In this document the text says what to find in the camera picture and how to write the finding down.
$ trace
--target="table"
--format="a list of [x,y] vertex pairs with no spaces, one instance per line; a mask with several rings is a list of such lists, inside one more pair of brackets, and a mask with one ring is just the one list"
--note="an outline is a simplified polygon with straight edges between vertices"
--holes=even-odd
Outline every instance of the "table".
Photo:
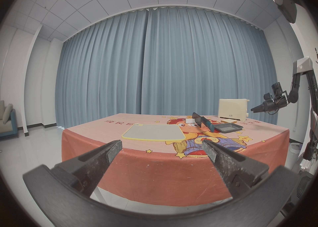
[[[216,116],[205,116],[212,123]],[[289,130],[247,119],[237,124],[241,131],[211,133],[202,124],[186,124],[186,116],[117,114],[63,130],[62,161],[81,155],[113,140],[122,140],[115,157],[98,186],[131,201],[167,206],[194,206],[230,197],[224,182],[202,150],[210,139],[269,165],[269,173],[284,165]],[[186,141],[158,142],[122,139],[134,123],[178,124]]]

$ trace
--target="sofa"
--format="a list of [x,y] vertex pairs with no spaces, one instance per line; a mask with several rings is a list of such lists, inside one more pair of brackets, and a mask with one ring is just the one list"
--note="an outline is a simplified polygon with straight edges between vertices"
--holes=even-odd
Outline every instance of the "sofa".
[[18,137],[16,111],[12,104],[4,106],[0,101],[0,140]]

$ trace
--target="knife handle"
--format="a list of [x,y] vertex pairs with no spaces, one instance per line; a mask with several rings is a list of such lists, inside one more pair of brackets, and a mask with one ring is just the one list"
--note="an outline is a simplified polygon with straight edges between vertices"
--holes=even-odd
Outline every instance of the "knife handle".
[[206,127],[209,128],[211,132],[214,132],[214,125],[205,117],[201,117],[201,121],[205,124]]

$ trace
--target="cartoon character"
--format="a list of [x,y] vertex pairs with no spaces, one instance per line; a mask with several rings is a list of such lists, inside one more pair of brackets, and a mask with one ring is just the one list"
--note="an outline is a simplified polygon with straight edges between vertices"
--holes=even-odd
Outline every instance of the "cartoon character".
[[[212,124],[219,124],[220,122],[211,120]],[[215,143],[220,143],[233,151],[241,151],[246,148],[246,143],[237,138],[228,138],[215,130],[211,132],[208,127],[202,123],[200,128],[197,124],[187,124],[184,118],[171,119],[167,122],[169,125],[179,125],[184,133],[186,140],[184,141],[166,141],[166,145],[173,144],[176,156],[180,158],[190,157],[207,157],[205,151],[202,149],[202,141],[204,139],[211,140]]]

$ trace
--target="trash can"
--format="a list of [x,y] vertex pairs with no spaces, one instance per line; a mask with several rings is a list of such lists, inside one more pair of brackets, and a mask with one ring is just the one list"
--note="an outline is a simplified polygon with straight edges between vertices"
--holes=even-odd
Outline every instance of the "trash can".
[[292,169],[292,167],[294,166],[294,164],[296,163],[300,150],[301,150],[301,143],[289,143],[289,150],[287,153],[287,158],[286,158],[286,163],[285,163],[285,167],[288,169]]

